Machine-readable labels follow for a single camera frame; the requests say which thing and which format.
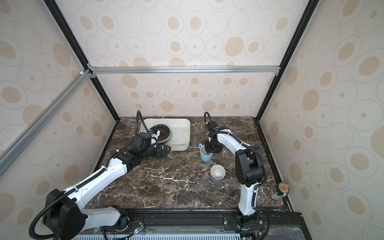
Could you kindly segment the purple grey mug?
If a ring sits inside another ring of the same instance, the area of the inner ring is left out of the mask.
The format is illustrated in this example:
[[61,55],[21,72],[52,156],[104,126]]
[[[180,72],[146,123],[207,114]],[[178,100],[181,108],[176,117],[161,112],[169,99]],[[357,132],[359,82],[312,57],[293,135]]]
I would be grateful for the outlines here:
[[213,165],[210,169],[210,178],[211,182],[214,184],[219,184],[223,181],[226,176],[226,170],[221,165]]

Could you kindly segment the black plate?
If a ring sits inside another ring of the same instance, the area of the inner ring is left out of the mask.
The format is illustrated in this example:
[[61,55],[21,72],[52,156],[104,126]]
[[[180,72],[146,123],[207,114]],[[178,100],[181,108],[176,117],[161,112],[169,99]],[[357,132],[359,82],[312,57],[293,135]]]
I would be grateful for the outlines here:
[[158,143],[165,143],[171,139],[172,132],[166,125],[155,125],[150,131],[157,136]]

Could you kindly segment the white plastic bin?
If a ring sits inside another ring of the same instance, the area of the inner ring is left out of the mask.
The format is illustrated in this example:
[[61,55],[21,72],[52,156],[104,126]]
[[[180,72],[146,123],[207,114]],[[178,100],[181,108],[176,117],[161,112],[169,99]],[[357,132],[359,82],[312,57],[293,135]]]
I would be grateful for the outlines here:
[[170,130],[170,138],[165,145],[171,147],[171,151],[185,151],[190,146],[191,122],[188,119],[156,119],[144,120],[148,130],[157,125],[167,126]]

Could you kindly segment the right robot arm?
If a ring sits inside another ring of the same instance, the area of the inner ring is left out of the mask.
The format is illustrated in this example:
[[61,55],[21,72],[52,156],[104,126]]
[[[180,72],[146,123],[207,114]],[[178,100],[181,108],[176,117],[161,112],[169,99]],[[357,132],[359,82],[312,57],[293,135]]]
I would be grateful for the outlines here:
[[238,224],[240,228],[248,229],[260,211],[256,207],[258,188],[266,185],[268,180],[268,168],[261,149],[247,144],[227,127],[219,126],[208,112],[204,113],[204,120],[208,136],[205,151],[218,154],[225,146],[235,156],[236,177],[241,184]]

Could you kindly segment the light blue mug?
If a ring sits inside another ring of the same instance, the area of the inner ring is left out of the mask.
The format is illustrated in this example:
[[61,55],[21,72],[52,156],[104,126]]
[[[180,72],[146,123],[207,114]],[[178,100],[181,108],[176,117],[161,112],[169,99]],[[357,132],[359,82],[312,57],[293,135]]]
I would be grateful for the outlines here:
[[213,153],[208,153],[205,149],[205,145],[199,144],[200,157],[204,163],[211,161]]

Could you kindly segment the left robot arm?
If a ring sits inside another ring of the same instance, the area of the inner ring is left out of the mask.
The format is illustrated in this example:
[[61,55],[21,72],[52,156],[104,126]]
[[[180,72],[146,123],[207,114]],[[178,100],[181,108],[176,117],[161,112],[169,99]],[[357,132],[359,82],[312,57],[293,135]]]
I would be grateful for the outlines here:
[[143,160],[167,158],[171,147],[165,145],[165,141],[170,136],[171,130],[162,125],[145,127],[144,132],[136,126],[130,142],[117,150],[107,165],[70,188],[55,189],[47,195],[45,208],[31,222],[30,237],[34,240],[71,240],[85,230],[126,223],[128,217],[122,209],[87,210],[85,206],[96,194]]

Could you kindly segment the orange plate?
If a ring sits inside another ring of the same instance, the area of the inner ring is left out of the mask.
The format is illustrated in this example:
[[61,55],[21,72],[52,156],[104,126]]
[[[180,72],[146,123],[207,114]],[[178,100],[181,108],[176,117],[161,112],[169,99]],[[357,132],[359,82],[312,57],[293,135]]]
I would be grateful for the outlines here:
[[160,135],[158,137],[159,144],[166,144],[172,137],[172,132],[169,129],[160,130]]

